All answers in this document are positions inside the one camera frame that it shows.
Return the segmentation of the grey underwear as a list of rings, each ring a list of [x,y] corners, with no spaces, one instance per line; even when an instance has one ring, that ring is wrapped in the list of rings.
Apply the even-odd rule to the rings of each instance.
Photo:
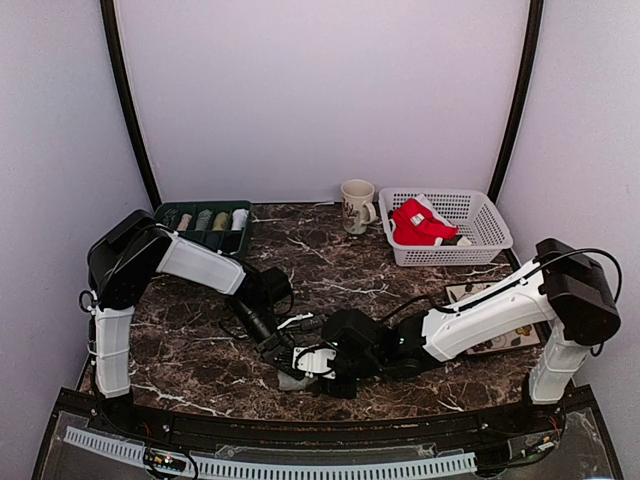
[[[316,382],[315,377],[304,377],[298,380],[282,371],[278,372],[277,378],[278,389],[284,392],[303,391]]]

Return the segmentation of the navy underwear cream waistband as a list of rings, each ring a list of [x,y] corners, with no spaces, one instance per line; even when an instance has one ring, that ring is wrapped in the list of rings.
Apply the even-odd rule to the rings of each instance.
[[[220,248],[222,234],[220,232],[211,232],[204,239],[207,248],[217,251]]]

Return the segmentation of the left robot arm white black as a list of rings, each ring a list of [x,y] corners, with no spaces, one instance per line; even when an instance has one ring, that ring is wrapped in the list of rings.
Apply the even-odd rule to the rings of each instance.
[[[211,303],[231,313],[259,358],[290,380],[300,380],[294,339],[276,306],[293,297],[287,274],[259,270],[204,241],[136,210],[97,240],[86,256],[88,288],[80,297],[91,316],[93,385],[106,399],[103,421],[120,436],[141,427],[140,412],[122,397],[131,392],[131,326],[137,311],[175,303],[181,309]]]

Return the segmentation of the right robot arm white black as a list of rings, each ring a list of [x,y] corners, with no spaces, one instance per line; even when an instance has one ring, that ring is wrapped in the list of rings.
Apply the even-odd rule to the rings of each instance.
[[[358,309],[336,311],[321,330],[336,354],[328,366],[352,397],[358,380],[417,377],[473,346],[541,322],[553,325],[538,363],[526,377],[527,398],[510,413],[521,434],[534,432],[558,403],[587,354],[620,329],[620,286],[610,286],[596,248],[574,249],[548,238],[535,257],[495,285],[446,307],[413,314],[389,327]]]

